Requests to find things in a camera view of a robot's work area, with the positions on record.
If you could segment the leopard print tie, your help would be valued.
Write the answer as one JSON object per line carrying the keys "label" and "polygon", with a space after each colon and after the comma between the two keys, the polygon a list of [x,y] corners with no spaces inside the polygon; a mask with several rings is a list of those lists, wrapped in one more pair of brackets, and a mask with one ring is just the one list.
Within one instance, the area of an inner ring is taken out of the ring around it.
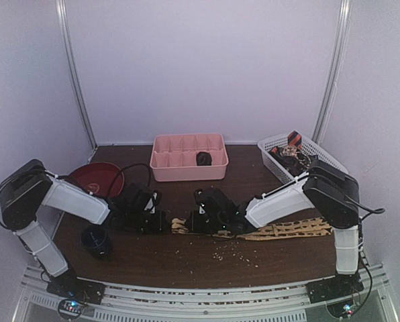
{"label": "leopard print tie", "polygon": [[242,239],[254,242],[264,242],[278,239],[291,239],[303,237],[322,237],[333,234],[333,229],[322,217],[290,221],[283,223],[270,223],[258,231],[237,235],[234,237],[228,231],[218,231],[215,234],[206,233],[217,239]]}

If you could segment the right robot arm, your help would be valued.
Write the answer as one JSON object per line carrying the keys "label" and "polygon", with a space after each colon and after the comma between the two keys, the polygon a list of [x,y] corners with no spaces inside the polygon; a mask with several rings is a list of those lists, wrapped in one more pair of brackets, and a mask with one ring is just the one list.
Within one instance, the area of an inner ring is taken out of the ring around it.
{"label": "right robot arm", "polygon": [[321,160],[291,182],[272,192],[255,196],[236,205],[217,188],[194,193],[197,210],[185,222],[190,233],[212,235],[227,231],[237,236],[254,233],[261,227],[298,211],[317,209],[334,231],[336,273],[331,278],[307,284],[312,302],[348,296],[364,289],[358,272],[362,247],[362,222],[359,215],[382,214],[384,208],[370,209],[360,203],[355,178]]}

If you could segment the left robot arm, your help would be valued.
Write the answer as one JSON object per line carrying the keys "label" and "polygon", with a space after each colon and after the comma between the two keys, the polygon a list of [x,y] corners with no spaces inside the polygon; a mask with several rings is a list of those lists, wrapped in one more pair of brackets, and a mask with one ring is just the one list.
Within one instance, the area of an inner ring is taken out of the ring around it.
{"label": "left robot arm", "polygon": [[171,224],[159,208],[162,195],[150,184],[133,182],[112,197],[110,191],[97,195],[75,179],[48,172],[32,159],[0,183],[0,226],[18,237],[49,278],[48,292],[75,299],[101,297],[104,285],[86,282],[58,249],[38,221],[40,207],[51,207],[92,224],[87,247],[93,252],[108,245],[106,229],[141,234],[170,233]]}

